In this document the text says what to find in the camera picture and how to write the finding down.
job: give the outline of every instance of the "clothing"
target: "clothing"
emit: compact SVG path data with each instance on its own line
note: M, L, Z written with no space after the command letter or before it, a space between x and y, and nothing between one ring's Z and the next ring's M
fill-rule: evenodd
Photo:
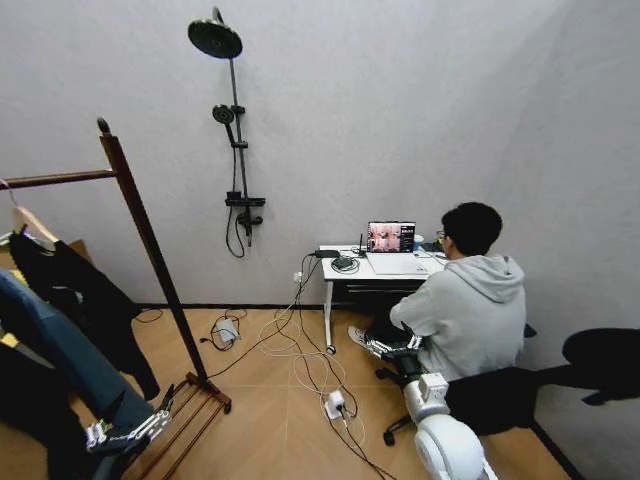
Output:
M35 293L67 315L115 368L133 375L146 400L160 393L131 330L141 309L122 290L64 242L56 242L52 252L24 234L13 234L9 246Z
M27 345L37 343L96 418L128 432L153 413L78 327L6 270L0 270L0 312L3 327ZM46 385L38 390L46 409Z
M69 407L66 382L14 348L0 344L0 420L28 433L47 448L50 479L73 478L86 457L85 434Z
M420 361L448 381L510 367L523 345L523 280L510 257L455 260L393 307L391 322L429 337Z
M377 340L386 345L402 344L406 345L411 335L401 328L391 323L389 312L376 315L373 323L367 328L365 339L367 341Z

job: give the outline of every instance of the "rain shower head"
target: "rain shower head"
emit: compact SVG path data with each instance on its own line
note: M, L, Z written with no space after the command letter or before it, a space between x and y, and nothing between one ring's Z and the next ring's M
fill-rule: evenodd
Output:
M189 25L189 40L198 50L216 58L235 58L242 53L240 36L225 25L218 7L212 20L194 20Z

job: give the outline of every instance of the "blue jeans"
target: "blue jeans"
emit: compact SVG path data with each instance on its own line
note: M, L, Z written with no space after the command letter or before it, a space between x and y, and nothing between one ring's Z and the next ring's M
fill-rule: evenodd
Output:
M75 388L96 418L127 430L153 413L152 407L71 320L6 270L0 270L0 318L3 327L27 345L29 339L44 345L44 356ZM43 391L43 408L46 395ZM120 396L119 408L114 409Z

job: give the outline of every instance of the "small device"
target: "small device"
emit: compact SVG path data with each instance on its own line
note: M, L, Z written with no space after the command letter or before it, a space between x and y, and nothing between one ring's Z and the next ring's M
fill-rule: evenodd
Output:
M316 258L338 258L340 252L337 250L316 250L315 255Z
M339 257L336 258L333 262L332 265L335 265L335 267L339 270L342 270L344 268L349 268L353 265L354 260L352 258L349 257Z
M230 318L223 318L222 320L218 320L216 322L216 332L220 334L220 339L224 343L233 342L236 338L238 338L238 331L236 327L233 325L233 322Z
M342 416L341 410L344 407L344 397L340 390L334 390L329 394L329 398L324 402L324 410L331 420Z

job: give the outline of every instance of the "black hair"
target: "black hair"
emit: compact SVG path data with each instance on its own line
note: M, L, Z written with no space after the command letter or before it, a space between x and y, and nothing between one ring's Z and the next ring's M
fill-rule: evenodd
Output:
M502 218L484 203L461 203L442 217L444 233L463 255L484 255L498 239Z

